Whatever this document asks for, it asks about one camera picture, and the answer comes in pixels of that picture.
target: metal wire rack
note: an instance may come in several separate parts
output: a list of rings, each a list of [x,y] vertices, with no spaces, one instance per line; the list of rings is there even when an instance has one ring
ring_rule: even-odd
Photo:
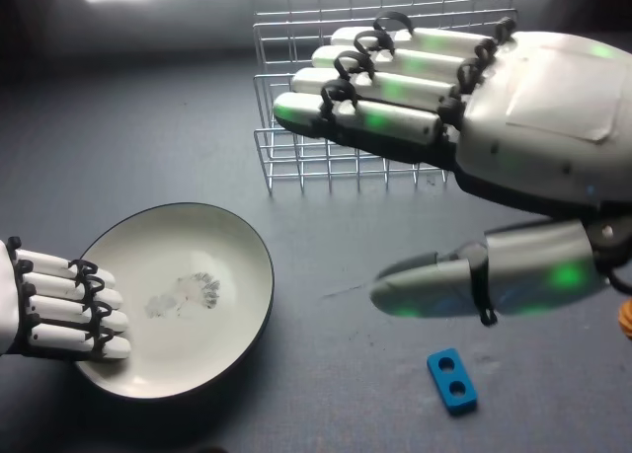
[[[275,98],[290,90],[291,78],[310,66],[311,54],[347,26],[369,26],[382,11],[403,12],[415,27],[459,29],[491,35],[502,17],[516,19],[514,0],[251,0],[259,74],[255,95],[261,127],[255,129],[257,151],[272,194],[278,180],[296,180],[304,190],[313,179],[381,177],[388,188],[397,178],[419,184],[420,174],[441,172],[425,165],[403,165],[372,154],[309,139],[280,127],[273,115]]]

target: back of robotic hand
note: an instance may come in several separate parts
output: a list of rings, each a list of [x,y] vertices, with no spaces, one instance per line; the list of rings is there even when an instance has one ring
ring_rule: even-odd
[[[87,261],[0,241],[0,354],[113,361],[129,356],[115,279]]]
[[[401,23],[387,33],[380,21]],[[291,132],[452,172],[472,194],[558,221],[496,231],[383,270],[371,291],[400,316],[508,315],[573,303],[610,284],[632,255],[631,56],[549,33],[495,36],[414,28],[388,12],[336,31],[275,100]]]

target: blue plastic piece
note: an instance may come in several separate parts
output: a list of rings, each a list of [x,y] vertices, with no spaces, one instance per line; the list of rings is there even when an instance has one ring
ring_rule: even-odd
[[[456,349],[451,347],[428,356],[428,368],[451,415],[461,415],[476,409],[478,394]]]

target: hole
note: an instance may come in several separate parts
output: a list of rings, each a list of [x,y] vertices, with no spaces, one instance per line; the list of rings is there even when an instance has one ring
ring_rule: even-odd
[[[461,381],[450,383],[450,394],[454,397],[463,397],[465,395],[465,385]]]
[[[438,368],[443,372],[452,372],[454,370],[454,361],[449,357],[442,357],[438,361]]]

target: white plate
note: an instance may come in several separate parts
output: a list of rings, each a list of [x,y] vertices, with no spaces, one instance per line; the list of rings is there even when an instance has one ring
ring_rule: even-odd
[[[214,379],[257,340],[272,308],[264,242],[216,206],[177,203],[135,214],[83,259],[115,276],[132,353],[118,363],[77,365],[120,396],[170,397]]]

